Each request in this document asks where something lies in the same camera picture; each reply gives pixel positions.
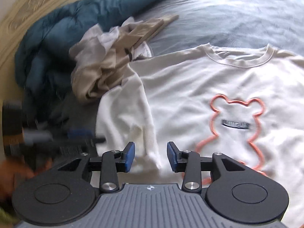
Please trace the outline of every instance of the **crew neck collar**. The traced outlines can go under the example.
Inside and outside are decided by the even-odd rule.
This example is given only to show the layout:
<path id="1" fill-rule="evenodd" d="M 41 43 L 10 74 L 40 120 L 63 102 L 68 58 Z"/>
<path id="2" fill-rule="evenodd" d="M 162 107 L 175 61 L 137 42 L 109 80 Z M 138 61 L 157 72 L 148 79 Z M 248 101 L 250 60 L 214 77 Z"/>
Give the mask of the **crew neck collar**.
<path id="1" fill-rule="evenodd" d="M 264 54 L 262 56 L 252 59 L 252 60 L 244 60 L 244 59 L 233 59 L 233 58 L 229 58 L 229 57 L 222 58 L 214 51 L 214 50 L 216 50 L 216 51 L 220 51 L 220 50 L 235 51 L 235 50 L 238 50 L 237 48 L 226 48 L 226 47 L 221 48 L 221 47 L 216 47 L 216 46 L 210 45 L 210 43 L 201 45 L 201 46 L 204 49 L 207 56 L 209 58 L 211 58 L 212 60 L 214 60 L 215 62 L 217 62 L 219 64 L 230 65 L 230 66 L 239 67 L 239 68 L 252 68 L 252 67 L 260 66 L 260 65 L 268 62 L 272 58 L 272 56 L 275 52 L 275 48 L 273 46 L 271 46 L 270 44 L 268 44 L 264 48 L 257 49 L 257 51 L 260 51 L 261 53 L 264 52 Z"/>

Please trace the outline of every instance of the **gray ribbed plate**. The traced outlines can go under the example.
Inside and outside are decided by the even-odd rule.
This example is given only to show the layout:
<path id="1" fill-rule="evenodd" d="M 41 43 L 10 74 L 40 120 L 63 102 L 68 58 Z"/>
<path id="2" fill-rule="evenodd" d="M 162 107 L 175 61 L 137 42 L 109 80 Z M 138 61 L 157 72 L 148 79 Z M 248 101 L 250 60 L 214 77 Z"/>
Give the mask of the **gray ribbed plate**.
<path id="1" fill-rule="evenodd" d="M 38 226 L 20 223 L 17 228 Z M 126 184 L 103 194 L 85 217 L 60 228 L 247 228 L 213 212 L 199 194 L 181 191 L 177 184 Z M 279 221 L 263 228 L 286 228 Z"/>

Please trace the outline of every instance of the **blue puffy blanket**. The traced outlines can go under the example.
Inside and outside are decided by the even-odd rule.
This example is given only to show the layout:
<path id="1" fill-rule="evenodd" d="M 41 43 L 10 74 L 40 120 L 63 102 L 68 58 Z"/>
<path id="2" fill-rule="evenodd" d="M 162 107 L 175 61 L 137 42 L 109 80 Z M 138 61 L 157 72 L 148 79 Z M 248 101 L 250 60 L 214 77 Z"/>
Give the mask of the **blue puffy blanket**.
<path id="1" fill-rule="evenodd" d="M 90 27 L 98 23 L 108 31 L 156 1 L 80 0 L 35 22 L 15 55 L 16 82 L 25 89 L 25 112 L 46 120 L 52 105 L 70 92 L 75 62 L 68 52 Z"/>

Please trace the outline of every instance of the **bed sheet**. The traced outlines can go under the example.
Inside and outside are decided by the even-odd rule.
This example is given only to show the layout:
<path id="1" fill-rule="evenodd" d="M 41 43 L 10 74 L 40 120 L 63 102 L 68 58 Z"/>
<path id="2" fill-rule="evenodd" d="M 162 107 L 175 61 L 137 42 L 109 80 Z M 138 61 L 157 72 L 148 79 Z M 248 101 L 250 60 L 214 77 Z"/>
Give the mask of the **bed sheet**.
<path id="1" fill-rule="evenodd" d="M 154 56 L 210 42 L 261 48 L 268 43 L 303 55 L 304 0 L 163 0 L 136 19 L 164 14 L 179 19 L 154 37 Z"/>

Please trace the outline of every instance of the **black robotic device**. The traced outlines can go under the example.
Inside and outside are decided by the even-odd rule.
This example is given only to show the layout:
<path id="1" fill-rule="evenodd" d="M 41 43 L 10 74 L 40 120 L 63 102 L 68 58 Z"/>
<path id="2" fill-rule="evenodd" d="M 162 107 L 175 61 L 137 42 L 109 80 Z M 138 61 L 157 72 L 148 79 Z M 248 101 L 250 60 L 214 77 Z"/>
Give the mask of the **black robotic device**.
<path id="1" fill-rule="evenodd" d="M 21 184 L 12 203 L 24 221 L 18 228 L 59 227 L 285 227 L 288 194 L 277 182 L 221 153 L 212 158 L 179 151 L 173 142 L 167 156 L 177 184 L 123 184 L 117 172 L 130 171 L 135 145 L 102 157 L 79 156 Z M 90 172 L 100 171 L 99 188 Z M 212 183 L 202 188 L 201 171 Z"/>

